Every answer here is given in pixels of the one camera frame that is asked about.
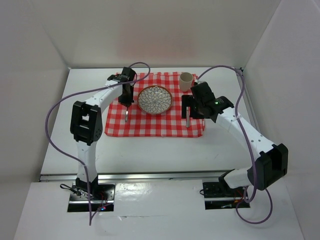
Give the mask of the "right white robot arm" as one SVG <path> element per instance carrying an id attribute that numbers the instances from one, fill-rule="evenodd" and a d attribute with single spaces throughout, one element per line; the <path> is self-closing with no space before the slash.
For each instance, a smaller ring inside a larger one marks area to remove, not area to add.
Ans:
<path id="1" fill-rule="evenodd" d="M 230 196 L 236 188 L 254 186 L 263 191 L 288 172 L 289 150 L 264 137 L 239 113 L 233 103 L 216 98 L 207 82 L 191 88 L 191 95 L 181 97 L 182 119 L 210 119 L 230 133 L 248 151 L 251 167 L 232 169 L 219 177 L 218 190 Z"/>

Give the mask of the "silver table knife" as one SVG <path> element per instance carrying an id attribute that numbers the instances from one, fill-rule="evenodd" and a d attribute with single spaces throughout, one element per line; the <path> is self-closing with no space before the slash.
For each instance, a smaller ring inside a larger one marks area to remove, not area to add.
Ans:
<path id="1" fill-rule="evenodd" d="M 190 108 L 186 107 L 186 128 L 190 127 Z"/>

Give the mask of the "patterned plate brown rim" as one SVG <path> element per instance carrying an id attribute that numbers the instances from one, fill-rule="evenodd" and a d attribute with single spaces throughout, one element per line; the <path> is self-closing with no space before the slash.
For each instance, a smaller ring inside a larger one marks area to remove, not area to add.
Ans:
<path id="1" fill-rule="evenodd" d="M 159 85 L 142 89 L 137 96 L 137 105 L 147 114 L 158 115 L 166 112 L 173 104 L 171 92 Z"/>

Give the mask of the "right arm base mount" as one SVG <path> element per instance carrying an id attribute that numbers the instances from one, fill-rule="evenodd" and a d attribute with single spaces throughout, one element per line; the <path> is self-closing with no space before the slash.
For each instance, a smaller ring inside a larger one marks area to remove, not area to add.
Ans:
<path id="1" fill-rule="evenodd" d="M 204 197 L 206 210 L 250 208 L 244 199 L 244 187 L 224 188 L 219 182 L 203 182 L 199 194 Z"/>

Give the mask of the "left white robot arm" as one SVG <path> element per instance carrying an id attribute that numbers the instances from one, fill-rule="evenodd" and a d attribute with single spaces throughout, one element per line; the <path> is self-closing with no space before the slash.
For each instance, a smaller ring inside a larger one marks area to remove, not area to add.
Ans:
<path id="1" fill-rule="evenodd" d="M 98 184 L 96 168 L 97 142 L 103 134 L 102 113 L 115 99 L 127 108 L 132 105 L 136 75 L 132 68 L 124 67 L 121 73 L 108 77 L 106 89 L 85 101 L 76 101 L 72 106 L 70 132 L 80 159 L 75 185 L 88 200 L 99 197 L 103 191 Z"/>

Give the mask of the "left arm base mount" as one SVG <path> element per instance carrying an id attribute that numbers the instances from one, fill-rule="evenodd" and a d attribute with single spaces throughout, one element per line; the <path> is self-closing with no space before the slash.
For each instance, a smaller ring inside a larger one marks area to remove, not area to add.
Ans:
<path id="1" fill-rule="evenodd" d="M 72 186 L 60 184 L 61 189 L 70 191 L 67 212 L 88 212 L 88 200 L 91 202 L 92 212 L 113 212 L 116 185 L 102 184 L 99 187 L 97 193 L 88 195 L 86 191 L 77 188 L 75 184 Z"/>

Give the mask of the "brown paper cup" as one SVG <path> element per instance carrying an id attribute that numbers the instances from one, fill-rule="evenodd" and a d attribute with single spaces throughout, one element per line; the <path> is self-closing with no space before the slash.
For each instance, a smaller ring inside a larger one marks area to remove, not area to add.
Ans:
<path id="1" fill-rule="evenodd" d="M 187 92 L 192 87 L 194 76 L 189 72 L 182 72 L 179 76 L 179 89 Z"/>

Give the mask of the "silver fork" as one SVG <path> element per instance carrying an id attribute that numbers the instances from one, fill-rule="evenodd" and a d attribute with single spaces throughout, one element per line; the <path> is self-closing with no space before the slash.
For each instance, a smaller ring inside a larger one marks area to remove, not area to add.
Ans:
<path id="1" fill-rule="evenodd" d="M 129 119 L 129 107 L 127 106 L 125 110 L 125 123 L 128 122 L 128 119 Z"/>

